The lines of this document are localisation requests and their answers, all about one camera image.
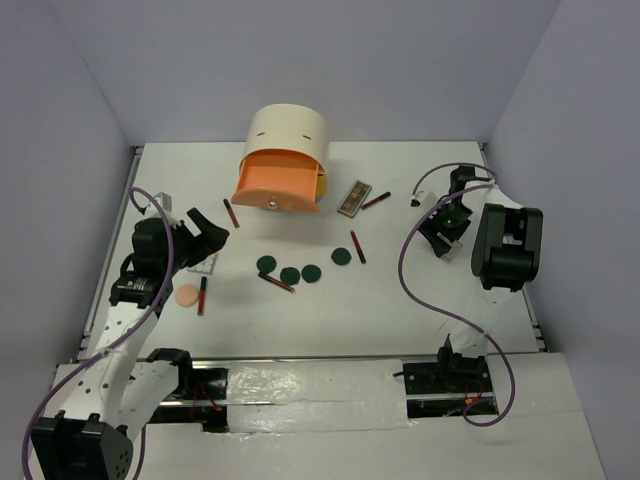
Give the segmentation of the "white pan makeup palette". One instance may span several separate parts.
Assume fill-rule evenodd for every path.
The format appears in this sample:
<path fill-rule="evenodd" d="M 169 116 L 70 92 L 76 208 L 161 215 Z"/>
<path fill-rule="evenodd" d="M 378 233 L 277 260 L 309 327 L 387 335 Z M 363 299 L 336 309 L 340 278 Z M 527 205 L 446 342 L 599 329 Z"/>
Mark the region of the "white pan makeup palette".
<path fill-rule="evenodd" d="M 217 258 L 218 254 L 214 253 L 196 265 L 188 267 L 187 271 L 199 275 L 210 276 L 213 274 Z"/>

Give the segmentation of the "orange top drawer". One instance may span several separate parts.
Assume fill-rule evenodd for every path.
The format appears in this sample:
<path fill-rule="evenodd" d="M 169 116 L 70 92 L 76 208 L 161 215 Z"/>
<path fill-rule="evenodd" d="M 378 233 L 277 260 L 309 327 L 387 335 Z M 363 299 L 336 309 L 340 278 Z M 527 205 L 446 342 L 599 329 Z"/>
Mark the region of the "orange top drawer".
<path fill-rule="evenodd" d="M 291 150 L 265 149 L 241 162 L 234 205 L 275 211 L 316 213 L 321 164 Z"/>

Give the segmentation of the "brown eyeshadow palette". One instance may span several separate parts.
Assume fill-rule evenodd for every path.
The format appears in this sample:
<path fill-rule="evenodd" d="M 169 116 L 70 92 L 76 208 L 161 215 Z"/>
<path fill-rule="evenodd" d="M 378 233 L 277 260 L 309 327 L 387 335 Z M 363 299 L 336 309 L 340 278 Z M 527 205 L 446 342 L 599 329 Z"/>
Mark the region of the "brown eyeshadow palette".
<path fill-rule="evenodd" d="M 365 203 L 369 193 L 372 190 L 372 186 L 357 180 L 341 201 L 337 208 L 337 212 L 347 218 L 354 218 L 362 205 Z"/>

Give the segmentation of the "yellow drawer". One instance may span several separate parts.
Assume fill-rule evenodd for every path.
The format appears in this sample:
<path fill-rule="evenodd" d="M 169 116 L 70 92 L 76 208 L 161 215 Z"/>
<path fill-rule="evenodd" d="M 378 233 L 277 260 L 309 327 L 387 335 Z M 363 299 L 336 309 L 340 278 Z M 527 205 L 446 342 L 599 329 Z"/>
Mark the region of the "yellow drawer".
<path fill-rule="evenodd" d="M 321 174 L 317 178 L 316 200 L 320 201 L 328 189 L 328 178 L 326 174 Z"/>

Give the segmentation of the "pink square compact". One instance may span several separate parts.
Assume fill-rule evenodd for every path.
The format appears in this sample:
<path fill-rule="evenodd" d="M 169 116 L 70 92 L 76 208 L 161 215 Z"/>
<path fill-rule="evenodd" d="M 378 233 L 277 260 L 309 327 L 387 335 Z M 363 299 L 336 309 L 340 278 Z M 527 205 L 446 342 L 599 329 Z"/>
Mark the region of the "pink square compact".
<path fill-rule="evenodd" d="M 462 250 L 462 247 L 463 245 L 459 241 L 450 243 L 448 251 L 442 255 L 441 259 L 446 262 L 453 261 Z"/>

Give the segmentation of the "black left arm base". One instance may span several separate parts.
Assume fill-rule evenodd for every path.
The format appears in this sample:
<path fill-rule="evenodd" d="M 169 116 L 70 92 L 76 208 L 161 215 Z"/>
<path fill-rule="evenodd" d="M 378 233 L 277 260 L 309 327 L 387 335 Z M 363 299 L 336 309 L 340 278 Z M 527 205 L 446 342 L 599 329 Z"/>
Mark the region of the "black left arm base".
<path fill-rule="evenodd" d="M 147 363 L 168 361 L 178 369 L 178 385 L 161 402 L 150 424 L 199 424 L 207 433 L 226 433 L 227 368 L 195 368 L 189 352 L 155 349 Z"/>

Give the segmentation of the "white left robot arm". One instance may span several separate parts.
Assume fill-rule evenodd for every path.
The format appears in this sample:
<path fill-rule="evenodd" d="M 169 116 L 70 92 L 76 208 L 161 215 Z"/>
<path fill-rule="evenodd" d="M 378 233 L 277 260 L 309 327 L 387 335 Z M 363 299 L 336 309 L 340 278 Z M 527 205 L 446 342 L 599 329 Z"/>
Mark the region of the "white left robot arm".
<path fill-rule="evenodd" d="M 135 224 L 93 356 L 53 388 L 72 387 L 59 410 L 33 422 L 29 439 L 44 478 L 126 478 L 134 441 L 159 404 L 195 389 L 188 351 L 157 348 L 140 357 L 173 291 L 173 276 L 215 255 L 229 237 L 198 209 L 187 215 L 198 234 L 165 211 L 147 213 Z"/>

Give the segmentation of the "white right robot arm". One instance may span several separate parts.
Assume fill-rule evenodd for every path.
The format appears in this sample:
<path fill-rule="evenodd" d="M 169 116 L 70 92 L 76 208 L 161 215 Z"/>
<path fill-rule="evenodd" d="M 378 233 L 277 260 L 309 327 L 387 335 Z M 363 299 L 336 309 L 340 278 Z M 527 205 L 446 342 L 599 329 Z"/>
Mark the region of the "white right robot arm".
<path fill-rule="evenodd" d="M 435 256 L 450 260 L 461 249 L 460 239 L 471 226 L 471 217 L 479 216 L 470 259 L 479 287 L 465 314 L 479 328 L 457 327 L 439 349 L 435 379 L 447 391 L 456 391 L 481 374 L 488 350 L 486 335 L 495 328 L 503 305 L 536 277 L 543 234 L 543 212 L 507 197 L 493 173 L 480 176 L 470 163 L 452 166 L 448 193 L 458 196 L 418 228 Z"/>

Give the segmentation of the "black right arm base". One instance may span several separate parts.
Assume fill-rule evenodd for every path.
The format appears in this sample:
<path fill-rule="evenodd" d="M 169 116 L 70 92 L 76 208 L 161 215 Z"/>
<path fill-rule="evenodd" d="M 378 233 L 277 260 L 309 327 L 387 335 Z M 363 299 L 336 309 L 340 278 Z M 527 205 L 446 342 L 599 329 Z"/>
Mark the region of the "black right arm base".
<path fill-rule="evenodd" d="M 392 374 L 404 381 L 410 419 L 497 415 L 493 386 L 484 356 L 455 353 L 446 337 L 434 360 L 404 363 Z"/>

